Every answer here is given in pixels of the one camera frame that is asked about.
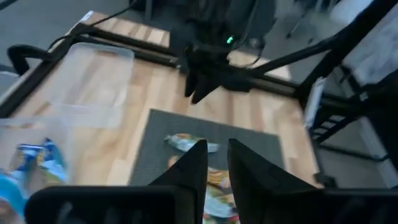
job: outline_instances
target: black metal frame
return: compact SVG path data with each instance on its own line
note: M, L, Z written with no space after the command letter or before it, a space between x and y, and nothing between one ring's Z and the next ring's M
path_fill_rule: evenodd
M252 87L268 91L282 96L298 99L302 109L308 100L312 85L319 77L327 77L335 67L349 54L350 51L366 36L368 32L394 7L396 0L373 1L349 26L341 32L327 40L324 40L312 47L299 50L292 54L278 58L264 65L253 69L238 68L230 66L240 72L246 72L253 78ZM71 34L85 29L87 25L77 24L71 31ZM72 39L65 39L50 53L29 46L13 46L8 54L14 68L22 75L28 71L29 66L25 60L26 57L35 57L43 59L43 62L27 77L27 80L11 94L11 96L0 105L0 118L6 118L15 112L15 110L24 102L43 79L51 72L54 66L65 56L72 44L77 42L89 42L94 44L106 44L133 49L137 59L158 63L168 67L178 68L177 58L173 56L170 49L155 44L150 44L141 40L132 39L123 35L106 32L104 30L92 27L88 35L76 36ZM290 63L297 62L315 54L327 51L329 52L321 62L313 69L309 76L301 84L288 82L268 75L266 72L279 68ZM338 130L345 127L350 122L364 115L370 107L364 105L358 98L343 98L340 96L324 93L317 116L310 133L314 148L314 154L318 163L319 173L315 178L326 187L335 187L335 181L332 177L325 175L325 171L320 160L317 149L326 149L329 151L354 156L360 159L372 161L383 161L386 158L375 158L346 149L321 145L321 143L335 134ZM338 115L344 117L337 121L332 116ZM325 126L325 123L331 123L333 126ZM318 129L325 130L324 133L317 132Z

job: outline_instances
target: clear plastic container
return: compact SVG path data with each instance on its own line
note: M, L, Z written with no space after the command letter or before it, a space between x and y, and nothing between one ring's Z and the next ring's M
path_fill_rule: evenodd
M74 178L74 153L72 148L70 127L67 123L55 117L10 118L0 119L0 168L8 170L16 159L16 149L19 144L42 144L45 138L50 138L61 150L67 166L69 183ZM28 195L45 187L42 174L35 162L24 186ZM18 217L9 218L6 223L20 223Z
M98 44L71 46L53 75L49 101L72 125L115 128L121 123L134 52Z

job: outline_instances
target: gray rubber mat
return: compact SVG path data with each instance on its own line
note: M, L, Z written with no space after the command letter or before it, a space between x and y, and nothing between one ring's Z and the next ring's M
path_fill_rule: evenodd
M168 161L172 156L183 155L183 152L164 142L164 137L177 133L192 134L220 144L218 152L209 154L209 166L215 169L228 169L229 138L238 139L261 156L283 168L279 138L275 135L151 110L130 185L149 184L167 169Z

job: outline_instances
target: transparent storage bin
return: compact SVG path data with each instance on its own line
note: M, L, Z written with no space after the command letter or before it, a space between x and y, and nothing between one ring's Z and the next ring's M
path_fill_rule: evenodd
M134 52L78 43L54 71L49 101L74 126L115 128L123 119Z
M50 138L60 149L68 175L68 183L73 183L74 153L72 148L70 127L67 123L55 117L11 118L0 119L0 168L8 170L16 159L16 149L19 144L42 144L45 138ZM45 187L42 173L35 162L26 180L28 195ZM18 216L3 220L6 223L23 223Z

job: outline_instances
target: wooden tabletop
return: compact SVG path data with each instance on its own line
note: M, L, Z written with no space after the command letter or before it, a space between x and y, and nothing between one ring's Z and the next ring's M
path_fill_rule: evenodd
M83 22L91 24L104 17L102 14L93 13ZM97 27L166 47L169 44L167 31L131 21L115 18ZM232 52L230 58L235 64L244 65L252 62L255 56ZM265 62L267 60L262 59L256 65ZM279 78L290 78L287 67L278 68L270 73ZM53 113L46 94L51 89L56 74L55 69L17 110L15 117ZM20 82L10 91L17 88ZM302 111L295 100L259 90L251 90L246 94L218 88L199 104L191 105L190 99L183 96L184 84L184 77L179 75L176 69L135 59L121 127L73 128L73 153L76 159L74 183L126 185L134 169L137 149L149 111L155 108L278 135L285 169L316 185L313 174L318 172L317 163L309 136L302 124Z

